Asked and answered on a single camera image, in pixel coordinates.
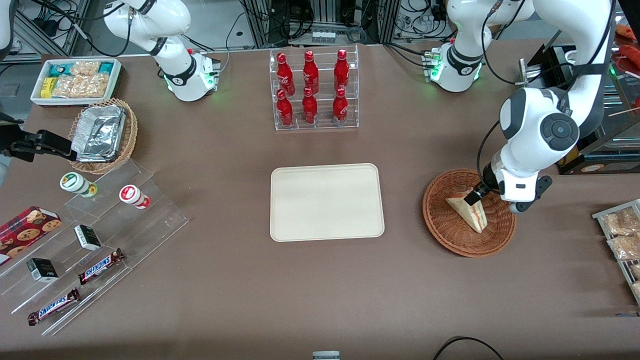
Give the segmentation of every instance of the snickers bar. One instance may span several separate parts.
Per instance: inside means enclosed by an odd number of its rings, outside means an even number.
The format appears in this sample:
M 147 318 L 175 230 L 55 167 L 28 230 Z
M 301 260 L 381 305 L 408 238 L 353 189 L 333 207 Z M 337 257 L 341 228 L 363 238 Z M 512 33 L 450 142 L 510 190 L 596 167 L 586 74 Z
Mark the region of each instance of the snickers bar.
M 89 270 L 78 275 L 80 278 L 80 285 L 86 284 L 88 281 L 102 274 L 105 270 L 112 267 L 115 263 L 124 258 L 124 254 L 122 254 L 122 250 L 118 248 L 114 252 L 110 253 L 109 256 L 102 259 L 96 265 L 93 265 L 89 268 Z
M 40 311 L 35 311 L 29 314 L 29 318 L 27 319 L 29 322 L 29 326 L 34 326 L 35 324 L 47 318 L 47 316 L 55 313 L 56 311 L 59 311 L 72 302 L 77 301 L 80 301 L 80 293 L 78 292 L 78 289 L 73 288 L 70 293 L 52 302 L 47 307 L 43 307 L 40 309 Z

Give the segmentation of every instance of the bottle cap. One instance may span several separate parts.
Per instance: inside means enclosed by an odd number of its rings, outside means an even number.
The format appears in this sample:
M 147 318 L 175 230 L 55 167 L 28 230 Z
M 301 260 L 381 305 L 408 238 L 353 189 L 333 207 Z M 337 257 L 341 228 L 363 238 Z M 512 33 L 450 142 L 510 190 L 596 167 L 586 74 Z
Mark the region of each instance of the bottle cap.
M 60 187 L 68 192 L 76 192 L 80 190 L 86 180 L 77 172 L 68 172 L 60 179 Z
M 140 200 L 142 193 L 135 185 L 127 185 L 120 190 L 120 200 L 127 204 L 134 204 Z

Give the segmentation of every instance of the green and white container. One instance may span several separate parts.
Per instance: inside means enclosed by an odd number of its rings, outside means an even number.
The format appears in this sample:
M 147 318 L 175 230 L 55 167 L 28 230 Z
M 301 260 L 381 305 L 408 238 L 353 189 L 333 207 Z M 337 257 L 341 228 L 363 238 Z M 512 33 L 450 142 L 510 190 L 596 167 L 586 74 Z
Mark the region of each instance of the green and white container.
M 82 197 L 93 197 L 98 193 L 98 186 L 85 179 L 77 172 L 68 172 L 60 179 L 60 187 Z

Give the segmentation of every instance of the small black box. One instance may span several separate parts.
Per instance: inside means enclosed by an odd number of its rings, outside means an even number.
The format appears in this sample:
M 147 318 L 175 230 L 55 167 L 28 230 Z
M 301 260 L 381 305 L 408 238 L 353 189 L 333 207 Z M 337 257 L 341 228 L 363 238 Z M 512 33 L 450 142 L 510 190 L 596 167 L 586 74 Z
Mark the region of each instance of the small black box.
M 100 250 L 100 240 L 96 236 L 95 231 L 87 225 L 78 225 L 74 228 L 76 231 L 76 237 L 80 241 L 80 246 L 87 250 L 98 251 Z
M 27 267 L 35 281 L 54 282 L 58 279 L 58 274 L 56 269 L 53 268 L 51 260 L 31 258 L 27 261 Z

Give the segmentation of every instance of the cookie image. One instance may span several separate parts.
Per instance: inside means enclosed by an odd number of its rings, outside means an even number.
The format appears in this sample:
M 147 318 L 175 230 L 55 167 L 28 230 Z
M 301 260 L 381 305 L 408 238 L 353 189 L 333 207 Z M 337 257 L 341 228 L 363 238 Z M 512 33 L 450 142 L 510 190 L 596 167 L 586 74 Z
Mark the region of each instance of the cookie image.
M 7 255 L 9 258 L 15 258 L 15 256 L 16 256 L 17 254 L 19 254 L 19 253 L 20 253 L 20 251 L 22 251 L 22 250 L 24 250 L 24 249 L 26 249 L 26 248 L 27 248 L 26 246 L 18 246 L 18 247 L 14 247 L 13 249 L 9 250 L 9 252 L 7 252 L 7 253 L 6 253 L 6 255 Z
M 18 234 L 18 240 L 20 241 L 29 241 L 35 239 L 36 236 L 40 235 L 40 230 L 38 229 L 26 229 L 22 230 L 20 234 Z
M 30 224 L 40 225 L 46 218 L 47 217 L 43 213 L 39 212 L 38 210 L 33 210 L 29 213 L 29 215 L 27 215 L 27 222 L 29 222 Z
M 51 220 L 50 222 L 42 226 L 42 231 L 46 231 L 46 232 L 52 231 L 58 226 L 60 226 L 60 224 L 62 224 L 62 221 L 60 220 Z

